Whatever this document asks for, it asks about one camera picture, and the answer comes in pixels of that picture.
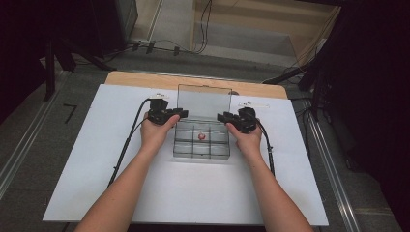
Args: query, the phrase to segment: wooden edge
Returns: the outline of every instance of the wooden edge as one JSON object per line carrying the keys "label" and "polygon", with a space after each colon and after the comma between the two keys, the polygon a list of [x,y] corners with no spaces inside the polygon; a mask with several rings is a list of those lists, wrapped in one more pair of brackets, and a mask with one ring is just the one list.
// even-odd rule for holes
{"label": "wooden edge", "polygon": [[279,85],[246,83],[231,80],[220,80],[207,77],[187,77],[180,75],[143,73],[143,72],[110,72],[105,81],[110,85],[137,86],[156,89],[178,90],[178,85],[198,85],[218,88],[229,88],[239,95],[287,99],[286,91]]}

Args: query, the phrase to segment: finger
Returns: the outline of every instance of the finger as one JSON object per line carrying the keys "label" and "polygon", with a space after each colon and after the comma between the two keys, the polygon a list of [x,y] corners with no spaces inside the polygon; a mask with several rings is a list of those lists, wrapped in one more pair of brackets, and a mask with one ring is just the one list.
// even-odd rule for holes
{"label": "finger", "polygon": [[153,122],[151,122],[150,120],[148,120],[148,112],[145,112],[145,114],[144,114],[144,117],[142,118],[142,121],[141,121],[142,123],[141,123],[141,126],[143,127],[144,125],[147,125],[147,124],[154,124]]}
{"label": "finger", "polygon": [[259,126],[256,126],[256,129],[253,130],[251,133],[258,134],[260,136],[262,135],[262,129]]}
{"label": "finger", "polygon": [[168,121],[166,121],[166,123],[164,124],[164,126],[166,127],[167,130],[170,130],[172,127],[175,126],[176,123],[178,123],[180,119],[180,116],[178,114],[170,117],[168,119]]}
{"label": "finger", "polygon": [[233,135],[234,137],[236,137],[236,138],[238,138],[238,136],[241,134],[241,132],[238,131],[238,130],[235,128],[235,126],[233,126],[233,125],[230,124],[230,123],[227,123],[227,124],[226,124],[226,127],[228,128],[229,132],[232,133],[232,135]]}

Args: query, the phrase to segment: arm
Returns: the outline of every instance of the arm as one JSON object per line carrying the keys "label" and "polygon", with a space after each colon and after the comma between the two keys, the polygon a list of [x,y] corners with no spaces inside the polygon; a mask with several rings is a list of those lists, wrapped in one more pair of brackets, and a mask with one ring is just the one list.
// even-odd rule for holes
{"label": "arm", "polygon": [[308,221],[281,188],[260,153],[260,128],[250,134],[240,133],[232,124],[228,130],[237,138],[251,174],[259,208],[267,231],[312,231]]}
{"label": "arm", "polygon": [[75,231],[127,231],[151,161],[178,120],[179,116],[173,116],[163,126],[148,120],[142,123],[138,153],[94,203]]}

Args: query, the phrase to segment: transparent divider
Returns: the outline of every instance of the transparent divider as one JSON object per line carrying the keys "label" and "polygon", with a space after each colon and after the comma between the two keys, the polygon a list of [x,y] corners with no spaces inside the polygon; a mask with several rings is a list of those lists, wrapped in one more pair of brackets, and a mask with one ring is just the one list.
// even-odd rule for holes
{"label": "transparent divider", "polygon": [[174,157],[227,160],[229,134],[217,114],[229,111],[231,89],[180,85],[178,107],[189,117],[175,128]]}

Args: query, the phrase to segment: white table surface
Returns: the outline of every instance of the white table surface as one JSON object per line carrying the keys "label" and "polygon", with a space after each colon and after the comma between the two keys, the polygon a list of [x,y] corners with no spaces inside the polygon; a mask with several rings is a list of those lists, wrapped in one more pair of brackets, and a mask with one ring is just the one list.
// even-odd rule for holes
{"label": "white table surface", "polygon": [[[138,107],[156,93],[168,95],[168,107],[176,107],[177,91],[100,86],[48,204],[45,221],[83,218],[107,187]],[[277,179],[311,225],[328,225],[291,102],[232,96],[230,111],[237,112],[244,102],[269,105],[255,110],[274,147]],[[146,103],[142,111],[148,109]],[[228,160],[173,158],[173,141],[174,129],[151,164],[133,222],[263,224],[249,170],[234,137],[230,136]],[[139,146],[136,132],[118,175]],[[266,148],[262,138],[261,151],[268,163]]]}

